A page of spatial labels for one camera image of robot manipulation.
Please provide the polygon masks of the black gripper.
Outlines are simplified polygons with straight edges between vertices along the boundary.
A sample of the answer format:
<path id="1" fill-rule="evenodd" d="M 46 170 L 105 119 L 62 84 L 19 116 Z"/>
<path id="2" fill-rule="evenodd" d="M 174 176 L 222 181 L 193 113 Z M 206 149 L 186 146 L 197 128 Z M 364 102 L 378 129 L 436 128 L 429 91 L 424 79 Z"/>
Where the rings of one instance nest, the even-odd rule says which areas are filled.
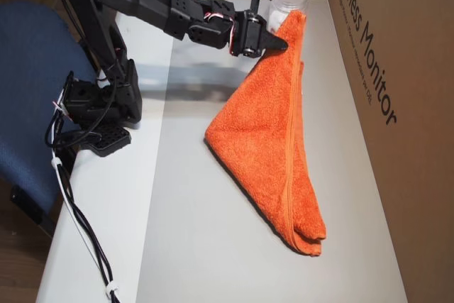
<path id="1" fill-rule="evenodd" d="M 234 17 L 233 38 L 231 41 L 231 54 L 244 55 L 257 58 L 262 55 L 261 36 L 266 30 L 265 19 L 251 11 L 237 11 Z M 266 51 L 285 51 L 288 43 L 266 31 L 264 33 L 264 49 Z"/>

